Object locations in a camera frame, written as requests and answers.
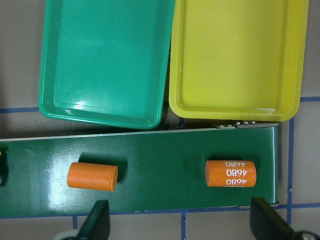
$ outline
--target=tray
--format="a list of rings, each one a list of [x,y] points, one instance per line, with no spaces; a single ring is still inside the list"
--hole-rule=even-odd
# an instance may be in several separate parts
[[[0,187],[0,217],[87,214],[97,200],[111,212],[278,202],[277,131],[273,127],[143,131],[0,140],[8,179]],[[255,187],[208,187],[207,160],[249,160]],[[118,166],[114,192],[70,188],[72,162]]]
[[[177,0],[169,104],[180,117],[286,121],[299,108],[308,0]]]
[[[39,109],[151,129],[162,114],[174,0],[47,0]]]

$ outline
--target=plain orange cylinder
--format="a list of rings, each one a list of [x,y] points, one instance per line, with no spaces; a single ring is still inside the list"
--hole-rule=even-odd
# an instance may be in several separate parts
[[[257,172],[252,161],[208,160],[205,181],[208,187],[254,187]]]
[[[73,162],[69,168],[67,184],[70,188],[114,191],[118,167],[112,165]]]

